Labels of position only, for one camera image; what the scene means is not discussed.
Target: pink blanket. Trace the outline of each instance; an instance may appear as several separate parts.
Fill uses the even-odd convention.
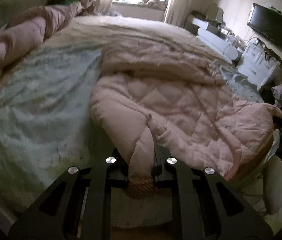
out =
[[[78,2],[70,6],[33,7],[13,17],[7,28],[0,30],[0,77],[5,66],[66,27],[81,10]]]
[[[282,112],[238,98],[215,70],[206,58],[146,39],[105,48],[90,112],[128,163],[132,188],[152,188],[151,133],[172,156],[227,180],[272,138],[272,117]]]

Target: quilted comforter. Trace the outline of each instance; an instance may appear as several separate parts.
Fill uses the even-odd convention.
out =
[[[172,156],[227,180],[272,139],[282,112],[240,99],[218,76],[220,64],[144,38],[104,48],[90,114],[128,163],[132,190],[153,190],[152,134]]]

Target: wall-mounted television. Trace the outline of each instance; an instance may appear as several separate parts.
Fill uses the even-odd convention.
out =
[[[254,3],[249,14],[248,25],[257,33],[282,47],[282,14]]]

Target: round metal bolt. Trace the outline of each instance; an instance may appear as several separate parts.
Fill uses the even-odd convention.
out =
[[[170,164],[176,164],[177,163],[177,159],[176,158],[168,158],[167,162]]]
[[[115,163],[115,162],[116,162],[116,158],[114,158],[114,157],[109,157],[109,158],[106,159],[106,162],[107,162],[107,163],[110,163],[110,164],[111,164],[111,163]]]
[[[74,173],[77,173],[78,172],[78,168],[77,167],[70,167],[69,169],[68,169],[68,173],[70,173],[70,174],[74,174]]]
[[[205,171],[206,174],[209,174],[209,175],[214,174],[214,169],[213,168],[205,168],[204,171]]]

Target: bed sheet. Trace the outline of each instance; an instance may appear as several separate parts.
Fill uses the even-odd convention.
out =
[[[100,75],[102,46],[125,35],[177,43],[211,60],[219,57],[186,30],[161,22],[75,18],[0,81],[0,193],[13,209],[24,211],[69,166],[85,168],[111,154],[113,144],[90,120],[88,103]],[[239,96],[262,102],[256,88],[235,69],[223,66],[220,72]],[[258,169],[278,142],[275,137]],[[170,204],[166,197],[132,200],[116,190],[111,222],[118,227],[162,224],[170,219]],[[132,219],[131,210],[140,214],[138,219]]]

